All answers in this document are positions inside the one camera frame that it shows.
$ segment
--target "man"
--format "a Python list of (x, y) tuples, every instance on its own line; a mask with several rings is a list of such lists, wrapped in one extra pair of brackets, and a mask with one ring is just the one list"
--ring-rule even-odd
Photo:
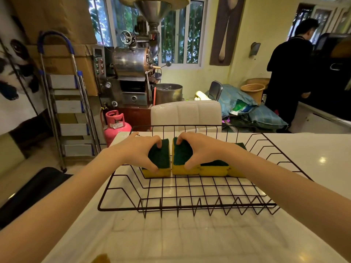
[(309, 61), (313, 45), (310, 39), (318, 27), (316, 19), (302, 21), (295, 36), (274, 50), (267, 66), (272, 76), (265, 105), (289, 126), (295, 117), (299, 99), (308, 98), (311, 94)]

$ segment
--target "marble tabletop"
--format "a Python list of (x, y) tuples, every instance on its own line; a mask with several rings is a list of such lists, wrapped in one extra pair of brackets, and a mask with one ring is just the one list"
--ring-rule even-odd
[[(127, 135), (120, 132), (113, 144)], [(239, 134), (238, 142), (250, 136)], [(351, 135), (265, 136), (315, 182), (351, 199)], [(217, 138), (235, 142), (236, 134), (218, 133)], [(116, 170), (128, 172), (130, 166)], [(232, 210), (227, 216), (221, 209), (215, 209), (212, 216), (207, 210), (197, 210), (195, 216), (192, 210), (181, 210), (179, 216), (176, 211), (164, 211), (162, 218), (160, 212), (148, 212), (144, 218), (135, 210), (98, 211), (107, 182), (43, 262), (90, 263), (100, 254), (107, 254), (111, 262), (346, 262), (282, 209), (273, 216), (266, 210), (259, 215), (252, 210), (244, 215)], [(113, 183), (130, 189), (124, 179)], [(125, 195), (120, 190), (110, 191), (102, 207), (126, 203), (121, 201)]]

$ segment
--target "black shirt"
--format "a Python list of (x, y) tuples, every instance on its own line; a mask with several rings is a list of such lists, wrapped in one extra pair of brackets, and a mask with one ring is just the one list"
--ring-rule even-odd
[(309, 92), (312, 51), (312, 43), (301, 36), (295, 36), (280, 44), (274, 50), (267, 66), (267, 71), (272, 72), (268, 95), (298, 101), (302, 93)]

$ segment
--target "wire grid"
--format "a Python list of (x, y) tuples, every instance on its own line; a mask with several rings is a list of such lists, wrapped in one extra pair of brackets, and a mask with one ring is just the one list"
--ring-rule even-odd
[[(155, 125), (150, 126), (151, 136), (154, 135), (154, 128), (161, 128), (160, 133), (164, 139), (165, 127), (168, 129), (166, 132), (168, 136), (169, 129), (173, 128), (171, 133), (173, 137), (176, 136), (176, 127), (177, 129), (184, 127), (184, 132), (199, 131), (206, 135), (210, 133), (209, 128), (212, 131), (216, 128), (215, 133), (211, 132), (212, 136), (214, 137), (215, 134), (217, 139), (220, 135), (223, 139), (224, 135), (225, 141), (228, 141), (229, 129), (227, 128), (223, 133), (221, 125)], [(138, 127), (133, 127), (131, 132), (137, 130)], [(250, 135), (244, 143), (248, 151), (266, 160), (278, 157), (277, 165), (312, 180), (263, 133), (234, 133), (233, 135), (236, 136), (235, 143), (241, 135), (246, 137)], [(198, 209), (207, 209), (211, 216), (214, 209), (222, 209), (225, 215), (233, 209), (238, 210), (241, 215), (244, 215), (247, 210), (253, 210), (257, 215), (263, 210), (268, 210), (274, 215), (280, 209), (269, 196), (246, 178), (200, 177), (199, 175), (145, 178), (139, 167), (126, 164), (122, 167), (124, 167), (124, 171), (121, 171), (123, 174), (119, 174), (117, 170), (110, 177), (99, 201), (99, 211), (136, 210), (142, 212), (144, 217), (148, 212), (157, 211), (162, 217), (162, 212), (170, 210), (177, 211), (177, 215), (180, 210), (192, 210), (195, 216)]]

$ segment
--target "forearm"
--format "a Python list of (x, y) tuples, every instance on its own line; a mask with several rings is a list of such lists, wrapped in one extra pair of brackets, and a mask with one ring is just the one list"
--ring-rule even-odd
[(115, 171), (103, 150), (78, 174), (0, 231), (2, 262), (41, 262), (62, 238), (106, 179)]
[(223, 160), (351, 261), (351, 200), (234, 144), (225, 145)]

